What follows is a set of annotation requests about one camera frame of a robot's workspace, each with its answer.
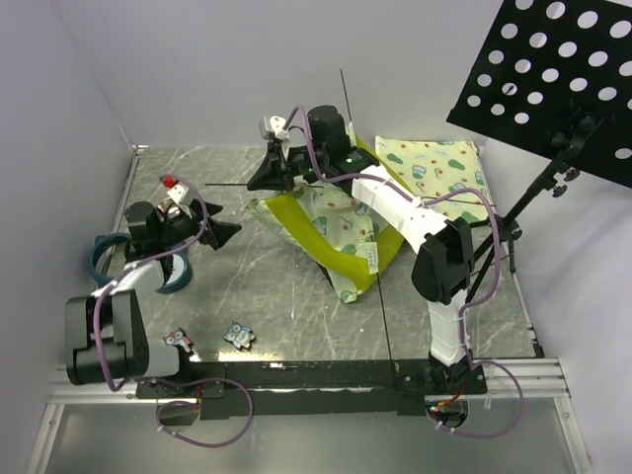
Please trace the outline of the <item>green patterned pet tent fabric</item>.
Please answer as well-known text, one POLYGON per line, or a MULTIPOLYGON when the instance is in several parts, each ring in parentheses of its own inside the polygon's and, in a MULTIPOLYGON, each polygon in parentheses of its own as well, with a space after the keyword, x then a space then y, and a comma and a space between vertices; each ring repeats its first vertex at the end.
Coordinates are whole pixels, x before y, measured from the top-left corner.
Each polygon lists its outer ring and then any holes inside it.
POLYGON ((318 264, 344 303, 367 292, 404 244, 373 209, 319 181, 297 192, 255 197, 245 210, 318 264))

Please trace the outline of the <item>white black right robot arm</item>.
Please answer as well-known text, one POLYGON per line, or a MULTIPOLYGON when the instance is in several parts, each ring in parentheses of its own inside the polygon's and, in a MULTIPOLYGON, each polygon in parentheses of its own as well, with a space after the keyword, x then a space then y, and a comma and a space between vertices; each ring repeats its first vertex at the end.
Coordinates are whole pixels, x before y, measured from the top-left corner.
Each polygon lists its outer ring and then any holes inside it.
POLYGON ((319 264, 344 302, 365 292, 408 244, 411 281, 431 319, 431 381, 439 392, 456 391, 471 368, 461 312, 475 263, 470 224, 409 192, 356 141, 336 107, 302 115, 305 142, 298 146, 290 142, 289 118, 262 118, 266 151, 247 188, 271 196, 253 200, 249 211, 319 264))

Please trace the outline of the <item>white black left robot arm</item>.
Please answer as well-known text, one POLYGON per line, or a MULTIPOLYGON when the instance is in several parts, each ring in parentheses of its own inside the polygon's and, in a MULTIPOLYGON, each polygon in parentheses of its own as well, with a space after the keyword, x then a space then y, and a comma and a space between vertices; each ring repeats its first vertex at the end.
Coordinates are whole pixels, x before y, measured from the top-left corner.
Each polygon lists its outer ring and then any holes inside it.
POLYGON ((174 397, 191 392, 194 371, 181 363, 176 347, 148 341, 141 303, 169 281, 174 259, 184 255, 188 240, 218 250, 242 229, 215 220, 222 209, 197 199, 190 207, 167 199, 158 206, 135 202, 125 210, 130 243, 123 270, 103 287, 65 304, 65 364, 72 384, 159 377, 174 397))

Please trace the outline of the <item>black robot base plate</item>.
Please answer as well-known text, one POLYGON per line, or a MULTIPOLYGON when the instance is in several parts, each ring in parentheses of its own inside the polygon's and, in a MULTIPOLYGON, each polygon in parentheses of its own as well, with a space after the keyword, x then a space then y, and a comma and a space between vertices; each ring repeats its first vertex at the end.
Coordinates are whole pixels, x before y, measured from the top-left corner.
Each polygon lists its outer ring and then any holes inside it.
POLYGON ((200 404, 204 420, 233 416, 395 413, 422 416, 427 398, 483 395, 484 371, 429 359, 191 362, 141 382, 141 400, 200 404))

